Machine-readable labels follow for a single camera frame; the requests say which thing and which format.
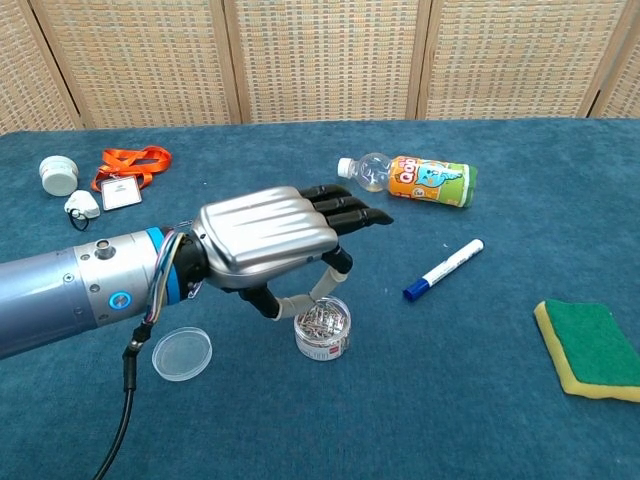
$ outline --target sponge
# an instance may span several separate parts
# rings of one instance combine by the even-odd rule
[[[606,306],[546,300],[534,315],[566,393],[640,402],[640,356]]]

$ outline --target badge holder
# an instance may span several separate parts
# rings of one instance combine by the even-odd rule
[[[100,184],[100,189],[105,212],[142,202],[140,187],[135,176],[104,180]]]

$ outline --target black cable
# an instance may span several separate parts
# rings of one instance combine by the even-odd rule
[[[136,376],[138,370],[138,353],[144,342],[151,338],[151,328],[153,325],[141,324],[133,331],[131,342],[127,345],[122,353],[123,361],[123,379],[124,379],[124,406],[122,408],[122,417],[120,418],[120,425],[118,425],[118,431],[111,443],[109,453],[105,457],[98,473],[93,477],[93,480],[102,480],[106,475],[109,467],[116,458],[120,445],[124,440],[124,435],[127,433],[127,427],[129,426],[129,418],[131,417],[131,410],[133,409],[133,393],[136,391]]]
[[[84,232],[87,229],[87,227],[89,226],[89,218],[83,213],[80,213],[80,210],[78,210],[77,208],[72,208],[67,213],[69,215],[69,221],[71,222],[71,225],[73,225],[73,228],[81,232]],[[76,223],[76,220],[82,220],[84,221],[84,224],[78,225]]]
[[[124,440],[124,434],[127,433],[127,426],[129,425],[129,418],[131,417],[131,409],[133,407],[133,393],[134,390],[127,390],[124,397],[124,407],[122,409],[122,418],[120,418],[120,425],[118,426],[118,431],[116,432],[116,436],[113,439],[113,443],[111,444],[111,448],[109,449],[109,453],[105,457],[102,462],[102,466],[98,473],[96,473],[93,480],[102,480],[109,470],[109,467],[115,460],[116,455],[118,454],[118,450],[120,450],[120,445],[122,445],[122,440]]]

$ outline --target bottle label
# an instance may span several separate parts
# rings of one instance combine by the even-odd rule
[[[468,190],[468,165],[404,156],[391,163],[389,192],[397,197],[461,207]]]

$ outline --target whiteboard marker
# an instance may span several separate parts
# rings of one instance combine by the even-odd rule
[[[453,272],[456,268],[462,265],[464,262],[469,260],[475,254],[482,251],[484,248],[484,243],[482,240],[476,238],[472,240],[456,253],[447,258],[440,265],[435,267],[430,272],[426,273],[420,279],[416,280],[412,285],[405,288],[402,292],[404,293],[405,298],[409,301],[414,302],[420,296],[433,287],[436,283],[442,280],[444,277]]]

